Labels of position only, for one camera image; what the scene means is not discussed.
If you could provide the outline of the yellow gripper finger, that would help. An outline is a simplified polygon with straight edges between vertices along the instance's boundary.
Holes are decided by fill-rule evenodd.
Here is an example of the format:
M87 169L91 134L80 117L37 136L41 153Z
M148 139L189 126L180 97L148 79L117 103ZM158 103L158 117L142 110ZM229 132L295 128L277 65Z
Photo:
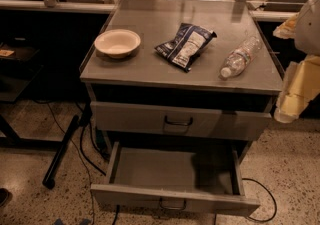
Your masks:
M299 63L291 62L285 71L274 119L281 123L293 122L319 94L320 57L307 55Z
M280 39L293 39L295 37L295 29L298 14L295 14L283 22L280 26L277 26L273 31L273 35Z

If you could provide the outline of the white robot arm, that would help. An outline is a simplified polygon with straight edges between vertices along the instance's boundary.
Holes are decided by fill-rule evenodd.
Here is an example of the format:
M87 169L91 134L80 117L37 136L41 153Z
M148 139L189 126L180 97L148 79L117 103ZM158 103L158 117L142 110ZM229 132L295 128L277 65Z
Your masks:
M308 0L273 35L293 39L295 48L306 54L303 61L291 62L286 69L274 111L275 120L291 123L320 94L320 0Z

